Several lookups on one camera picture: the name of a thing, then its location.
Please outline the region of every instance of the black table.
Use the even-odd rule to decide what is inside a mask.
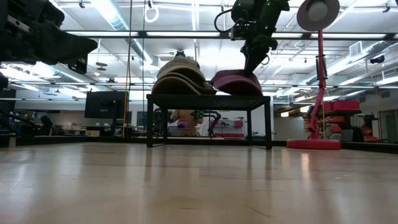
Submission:
[[[163,130],[167,130],[168,109],[175,110],[231,110],[248,113],[248,136],[246,141],[252,145],[251,111],[264,105],[266,149],[272,149],[271,98],[269,96],[216,96],[216,95],[147,95],[147,147],[153,147],[154,104],[162,110]],[[167,135],[163,136],[167,144]]]

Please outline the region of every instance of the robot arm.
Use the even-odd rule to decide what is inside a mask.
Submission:
[[[272,38],[272,34],[276,31],[281,12],[290,10],[288,1],[237,0],[234,3],[231,18],[235,25],[231,28],[231,40],[246,40],[241,48],[246,58],[246,74],[252,73],[268,57],[270,48],[277,48],[278,42]]]
[[[60,30],[64,18],[49,0],[1,0],[0,63],[60,62],[85,74],[88,54],[98,44]]]

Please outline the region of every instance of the cable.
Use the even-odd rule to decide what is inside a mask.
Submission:
[[[131,88],[131,72],[130,72],[130,58],[131,58],[131,19],[132,19],[132,0],[130,0],[130,26],[129,26],[129,51],[127,58],[127,71],[126,71],[126,92],[124,94],[124,116],[123,116],[123,133],[122,137],[124,138],[124,124],[126,124],[128,130],[128,121],[126,122],[126,117],[128,114],[128,102],[129,102],[129,94]],[[129,90],[127,91],[127,78],[129,78]]]
[[[142,23],[142,30],[145,30],[145,24],[146,24],[145,22]],[[142,39],[142,48],[144,48],[144,46],[145,46],[145,38]],[[144,51],[142,51],[141,58],[144,58]],[[147,127],[148,127],[148,125],[152,125],[152,127],[153,127],[154,124],[153,124],[153,122],[152,122],[152,124],[147,124],[147,119],[146,118],[148,117],[148,112],[147,112],[147,116],[145,116],[145,85],[144,84],[145,84],[145,81],[144,81],[144,69],[142,69],[142,114],[143,114],[142,123],[144,125],[144,128],[143,128],[144,136],[146,136],[145,124],[147,125]]]
[[[261,65],[268,65],[269,64],[269,62],[271,61],[269,56],[267,55],[266,58],[268,58],[268,62],[267,63],[260,62]]]
[[[241,20],[241,19],[238,19],[238,21],[236,21],[235,24],[234,24],[231,28],[229,28],[228,30],[220,30],[220,29],[217,27],[217,20],[218,20],[218,18],[219,18],[220,16],[222,16],[223,14],[229,13],[229,12],[231,12],[231,11],[232,11],[232,9],[228,9],[228,10],[225,10],[225,11],[223,11],[223,12],[220,12],[220,13],[216,16],[216,18],[214,19],[214,27],[216,28],[216,30],[217,30],[218,32],[229,32],[229,31],[231,31],[232,27],[234,27],[234,26]]]

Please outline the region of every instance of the metal pipe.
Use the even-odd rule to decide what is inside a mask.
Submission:
[[[130,28],[127,22],[123,19],[118,6],[113,0],[91,0],[92,5],[104,17],[104,19],[115,30],[127,30]],[[150,56],[141,46],[137,39],[131,39],[130,47],[136,55],[146,63],[152,64],[155,56]]]

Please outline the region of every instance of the wooden floor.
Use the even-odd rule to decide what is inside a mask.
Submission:
[[[0,152],[0,223],[397,223],[398,156],[78,143]]]

